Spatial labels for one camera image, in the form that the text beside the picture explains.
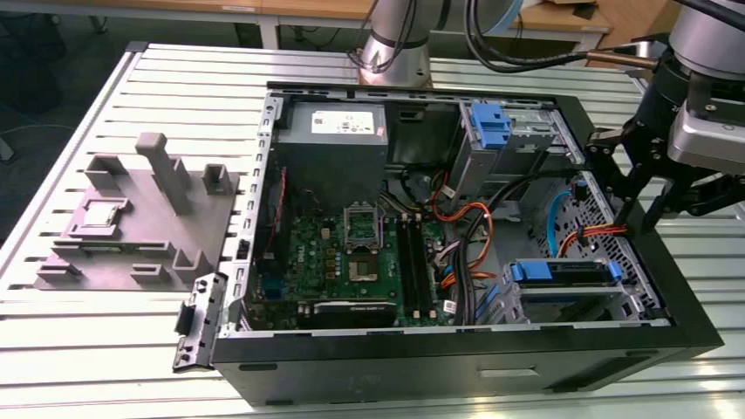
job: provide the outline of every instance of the desk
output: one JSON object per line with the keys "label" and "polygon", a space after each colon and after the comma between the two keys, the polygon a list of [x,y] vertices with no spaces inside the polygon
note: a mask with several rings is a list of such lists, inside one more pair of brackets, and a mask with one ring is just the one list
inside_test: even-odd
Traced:
{"label": "desk", "polygon": [[[433,59],[434,88],[575,96],[595,126],[618,128],[641,92],[623,73],[561,67],[495,74],[473,61]],[[2,418],[255,417],[357,419],[499,417],[734,418],[745,411],[745,228],[733,209],[662,220],[657,231],[719,328],[725,347],[670,362],[591,393],[519,395],[253,410],[219,375],[170,372],[185,292],[39,292],[39,258],[89,186],[91,154],[131,153],[141,131],[163,132],[185,164],[250,170],[267,80],[354,83],[343,54],[149,45],[127,52],[105,83],[0,249]],[[621,167],[630,167],[617,154]],[[241,182],[246,188],[249,182]],[[643,189],[646,208],[662,185]],[[225,240],[225,255],[237,243]]]}
{"label": "desk", "polygon": [[[373,0],[263,0],[262,14],[258,16],[263,48],[278,47],[275,27],[282,24],[358,28],[371,3]],[[574,16],[571,11],[571,7],[553,3],[526,8],[521,12],[522,37],[575,42],[575,51],[594,48],[602,35],[611,31],[611,24],[599,12],[594,13],[590,20],[585,20]],[[513,38],[515,33],[517,23],[499,36]]]}
{"label": "desk", "polygon": [[[258,24],[262,46],[275,50],[279,25],[358,28],[370,4],[371,0],[0,0],[0,10]],[[585,20],[570,7],[542,3],[521,13],[523,38],[571,41],[577,51],[594,48],[611,31],[598,12]],[[513,38],[515,28],[514,24],[501,36]]]}

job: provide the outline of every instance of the green motherboard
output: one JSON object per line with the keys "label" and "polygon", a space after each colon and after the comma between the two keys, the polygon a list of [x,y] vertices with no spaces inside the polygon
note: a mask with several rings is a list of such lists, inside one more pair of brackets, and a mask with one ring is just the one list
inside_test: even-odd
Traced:
{"label": "green motherboard", "polygon": [[[395,326],[446,325],[449,316],[434,304],[430,313],[411,316],[403,312],[403,286],[395,223],[399,220],[373,216],[299,217],[289,233],[287,269],[281,276],[261,275],[266,317],[273,329],[295,328],[293,315],[298,304],[313,301],[386,301],[397,306]],[[379,236],[377,253],[347,252],[346,239]],[[426,252],[442,243],[438,223],[421,223]],[[437,302],[433,272],[427,272],[429,293]]]}

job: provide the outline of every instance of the slotted metal platform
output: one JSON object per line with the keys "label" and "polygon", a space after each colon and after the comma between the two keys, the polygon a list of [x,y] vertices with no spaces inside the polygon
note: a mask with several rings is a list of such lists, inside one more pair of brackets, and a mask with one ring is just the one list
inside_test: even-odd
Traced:
{"label": "slotted metal platform", "polygon": [[[619,72],[561,68],[495,75],[474,62],[433,59],[435,88],[555,93],[579,98],[593,122],[615,128],[639,101]],[[653,367],[589,394],[257,408],[217,373],[170,373],[181,292],[41,292],[31,288],[87,179],[93,153],[134,155],[135,136],[163,132],[186,169],[225,164],[250,184],[254,136],[267,80],[353,84],[342,54],[149,45],[125,53],[49,177],[0,250],[0,416],[297,417],[745,416],[745,227],[737,208],[663,220],[658,231],[719,329],[725,347]],[[627,166],[623,155],[617,155]],[[643,192],[649,206],[662,188]],[[234,210],[245,209],[238,196]],[[227,232],[237,231],[233,216]],[[223,255],[235,242],[225,239]],[[229,271],[229,262],[219,265]]]}

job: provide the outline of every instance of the power supply label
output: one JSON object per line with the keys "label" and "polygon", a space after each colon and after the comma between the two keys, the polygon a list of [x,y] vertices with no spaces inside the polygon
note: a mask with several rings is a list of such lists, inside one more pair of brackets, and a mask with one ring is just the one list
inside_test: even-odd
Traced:
{"label": "power supply label", "polygon": [[371,112],[315,111],[310,133],[374,134]]}

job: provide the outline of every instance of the ram slot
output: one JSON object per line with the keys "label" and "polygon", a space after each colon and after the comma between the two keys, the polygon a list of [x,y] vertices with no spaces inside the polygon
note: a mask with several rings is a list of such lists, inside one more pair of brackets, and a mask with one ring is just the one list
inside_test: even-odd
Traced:
{"label": "ram slot", "polygon": [[410,316],[418,308],[417,287],[410,264],[409,224],[401,220],[395,223],[395,238],[398,241],[398,272],[401,290],[403,291],[403,312]]}
{"label": "ram slot", "polygon": [[431,287],[429,285],[427,253],[421,236],[421,223],[413,223],[409,226],[409,257],[417,288],[418,312],[421,317],[426,317],[429,310],[431,310]]}

